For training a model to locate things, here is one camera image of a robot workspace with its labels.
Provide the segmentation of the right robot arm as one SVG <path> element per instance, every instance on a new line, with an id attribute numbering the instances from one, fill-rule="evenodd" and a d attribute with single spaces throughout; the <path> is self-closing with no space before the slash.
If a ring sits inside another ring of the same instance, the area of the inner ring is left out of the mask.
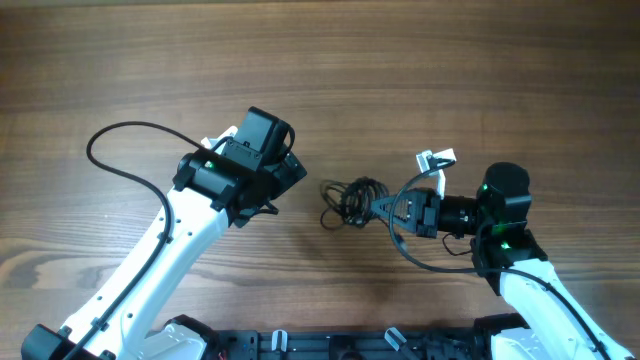
<path id="1" fill-rule="evenodd" d="M 470 236 L 475 273 L 513 307 L 522 324 L 489 337 L 494 359 L 630 359 L 560 281 L 547 254 L 527 227 L 532 202 L 528 172 L 509 162 L 492 164 L 473 198 L 445 196 L 408 182 L 397 194 L 375 200 L 374 214 L 408 232 Z"/>

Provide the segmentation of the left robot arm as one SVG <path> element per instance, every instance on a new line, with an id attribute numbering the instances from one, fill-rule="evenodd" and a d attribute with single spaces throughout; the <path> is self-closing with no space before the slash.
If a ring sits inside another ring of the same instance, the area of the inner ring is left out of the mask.
<path id="1" fill-rule="evenodd" d="M 155 332 L 154 320 L 201 254 L 231 227 L 260 214 L 306 174 L 292 152 L 295 131 L 252 107 L 239 127 L 206 138 L 179 162 L 148 230 L 107 282 L 59 330 L 38 324 L 24 339 L 24 359 L 205 359 L 217 334 L 180 316 Z"/>

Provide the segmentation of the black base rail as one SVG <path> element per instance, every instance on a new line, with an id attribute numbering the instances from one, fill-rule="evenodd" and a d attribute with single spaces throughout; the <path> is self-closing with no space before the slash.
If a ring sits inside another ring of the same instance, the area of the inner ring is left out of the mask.
<path id="1" fill-rule="evenodd" d="M 207 359 L 487 359 L 484 341 L 471 328 L 385 332 L 273 332 L 225 330 L 216 333 Z"/>

